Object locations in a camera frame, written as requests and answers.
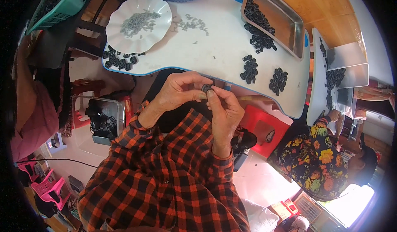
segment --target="white plate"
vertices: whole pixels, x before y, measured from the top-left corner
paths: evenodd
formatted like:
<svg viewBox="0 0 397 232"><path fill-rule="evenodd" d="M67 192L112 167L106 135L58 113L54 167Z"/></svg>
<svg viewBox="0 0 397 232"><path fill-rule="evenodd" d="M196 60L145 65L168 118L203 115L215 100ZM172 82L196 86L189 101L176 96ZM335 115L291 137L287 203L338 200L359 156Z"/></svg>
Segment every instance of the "white plate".
<svg viewBox="0 0 397 232"><path fill-rule="evenodd" d="M137 35L127 38L120 32L123 22L134 13L142 13L145 10L157 12L161 17L155 20L152 32L141 30ZM163 0L127 0L117 11L110 16L106 26L108 43L115 50L125 54L142 53L148 51L159 42L171 26L172 12L170 6Z"/></svg>

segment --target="window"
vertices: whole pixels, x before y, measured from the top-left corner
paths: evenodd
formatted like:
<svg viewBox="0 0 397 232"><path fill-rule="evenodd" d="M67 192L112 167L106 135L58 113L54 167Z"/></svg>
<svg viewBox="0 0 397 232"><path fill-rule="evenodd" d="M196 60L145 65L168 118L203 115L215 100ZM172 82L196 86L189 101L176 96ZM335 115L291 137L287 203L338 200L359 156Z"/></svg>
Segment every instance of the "window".
<svg viewBox="0 0 397 232"><path fill-rule="evenodd" d="M360 187L351 184L339 198L318 203L348 228L359 217L373 195L374 189L368 185Z"/></svg>

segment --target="floral shirt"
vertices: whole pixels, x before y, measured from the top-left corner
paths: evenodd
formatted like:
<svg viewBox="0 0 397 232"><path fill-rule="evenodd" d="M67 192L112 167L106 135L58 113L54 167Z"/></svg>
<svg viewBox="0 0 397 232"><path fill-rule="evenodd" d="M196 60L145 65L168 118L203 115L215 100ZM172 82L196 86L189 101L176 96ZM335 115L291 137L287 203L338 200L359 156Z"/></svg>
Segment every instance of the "floral shirt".
<svg viewBox="0 0 397 232"><path fill-rule="evenodd" d="M318 201L333 200L347 187L347 164L327 131L328 116L319 118L309 136L289 141L280 157L281 169Z"/></svg>

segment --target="stainless steel tray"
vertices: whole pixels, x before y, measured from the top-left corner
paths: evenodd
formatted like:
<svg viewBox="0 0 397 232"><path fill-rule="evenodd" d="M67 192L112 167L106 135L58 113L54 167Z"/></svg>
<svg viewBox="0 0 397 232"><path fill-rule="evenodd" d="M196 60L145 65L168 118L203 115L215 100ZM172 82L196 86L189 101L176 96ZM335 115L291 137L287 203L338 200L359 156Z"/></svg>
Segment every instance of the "stainless steel tray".
<svg viewBox="0 0 397 232"><path fill-rule="evenodd" d="M241 15L246 22L260 29L280 44L291 55L298 60L303 59L303 48L305 43L305 26L302 18L282 0L254 0L259 5L259 9L268 19L270 26L275 28L273 36L265 29L247 19L244 9L247 0L243 0Z"/></svg>

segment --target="orange plaid shirt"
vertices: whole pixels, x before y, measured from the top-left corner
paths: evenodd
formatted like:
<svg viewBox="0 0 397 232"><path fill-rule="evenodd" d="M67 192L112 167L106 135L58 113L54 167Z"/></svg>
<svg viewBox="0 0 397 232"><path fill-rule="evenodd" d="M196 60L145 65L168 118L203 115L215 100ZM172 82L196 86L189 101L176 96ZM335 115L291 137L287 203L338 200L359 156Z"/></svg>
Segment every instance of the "orange plaid shirt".
<svg viewBox="0 0 397 232"><path fill-rule="evenodd" d="M168 231L249 231L232 181L232 154L211 151L211 122L191 109L166 137L138 116L110 147L78 199L87 231L151 226Z"/></svg>

